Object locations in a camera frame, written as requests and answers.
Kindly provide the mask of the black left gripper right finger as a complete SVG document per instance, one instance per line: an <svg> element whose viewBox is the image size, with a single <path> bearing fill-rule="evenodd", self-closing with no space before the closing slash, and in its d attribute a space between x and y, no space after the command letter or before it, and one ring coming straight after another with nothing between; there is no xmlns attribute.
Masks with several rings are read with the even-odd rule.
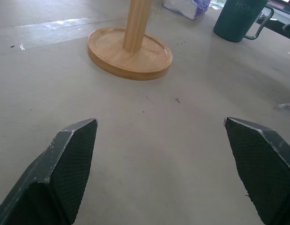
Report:
<svg viewBox="0 0 290 225"><path fill-rule="evenodd" d="M238 175L265 225L290 225L290 145L274 130L227 117Z"/></svg>

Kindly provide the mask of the white purple tissue pack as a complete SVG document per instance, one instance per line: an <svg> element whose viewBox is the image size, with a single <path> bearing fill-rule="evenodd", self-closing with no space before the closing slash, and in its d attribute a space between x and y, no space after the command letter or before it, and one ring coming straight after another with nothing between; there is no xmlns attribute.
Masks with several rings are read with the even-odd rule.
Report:
<svg viewBox="0 0 290 225"><path fill-rule="evenodd" d="M162 7L189 20L195 20L206 13L210 0L163 0Z"/></svg>

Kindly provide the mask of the wooden stand with round base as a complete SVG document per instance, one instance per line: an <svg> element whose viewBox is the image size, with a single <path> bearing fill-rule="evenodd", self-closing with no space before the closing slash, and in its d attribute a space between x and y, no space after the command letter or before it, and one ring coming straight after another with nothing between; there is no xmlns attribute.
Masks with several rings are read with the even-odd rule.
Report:
<svg viewBox="0 0 290 225"><path fill-rule="evenodd" d="M152 0L130 0L126 27L106 27L88 37L90 59L108 73L130 80L154 80L172 63L169 47L145 33Z"/></svg>

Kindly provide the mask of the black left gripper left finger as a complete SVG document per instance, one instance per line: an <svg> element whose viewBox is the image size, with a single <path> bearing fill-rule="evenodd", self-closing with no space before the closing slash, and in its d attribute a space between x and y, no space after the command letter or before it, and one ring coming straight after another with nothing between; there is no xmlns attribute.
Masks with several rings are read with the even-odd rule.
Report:
<svg viewBox="0 0 290 225"><path fill-rule="evenodd" d="M88 182L95 118L60 130L0 205L0 225L72 225Z"/></svg>

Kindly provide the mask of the dark green mug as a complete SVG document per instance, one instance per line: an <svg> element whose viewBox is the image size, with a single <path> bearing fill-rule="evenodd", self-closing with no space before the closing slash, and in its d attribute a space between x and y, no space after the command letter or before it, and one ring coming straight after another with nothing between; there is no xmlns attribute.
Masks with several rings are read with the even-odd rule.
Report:
<svg viewBox="0 0 290 225"><path fill-rule="evenodd" d="M219 37L234 43L246 38L255 40L261 33L265 23L270 20L275 11L267 5L269 0L227 0L215 23L213 32ZM270 10L269 15L260 24L257 32L253 36L248 36L247 32L259 18L264 8Z"/></svg>

